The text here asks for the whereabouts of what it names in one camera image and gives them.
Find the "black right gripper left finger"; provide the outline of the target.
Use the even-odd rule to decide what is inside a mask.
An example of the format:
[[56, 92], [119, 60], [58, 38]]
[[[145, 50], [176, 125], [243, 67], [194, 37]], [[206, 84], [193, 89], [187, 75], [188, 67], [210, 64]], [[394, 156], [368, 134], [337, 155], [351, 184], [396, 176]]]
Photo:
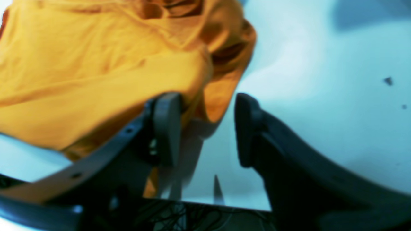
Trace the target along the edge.
[[179, 158], [181, 94], [152, 98], [143, 112], [90, 156], [1, 191], [1, 217], [47, 231], [87, 231], [100, 220], [126, 226], [153, 167]]

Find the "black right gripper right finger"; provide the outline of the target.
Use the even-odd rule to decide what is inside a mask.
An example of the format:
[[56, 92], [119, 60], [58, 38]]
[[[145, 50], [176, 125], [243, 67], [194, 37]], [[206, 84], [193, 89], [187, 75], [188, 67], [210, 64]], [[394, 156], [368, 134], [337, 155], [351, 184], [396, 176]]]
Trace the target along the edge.
[[277, 230], [410, 230], [409, 195], [327, 159], [257, 99], [238, 93], [234, 119], [239, 161], [262, 177]]

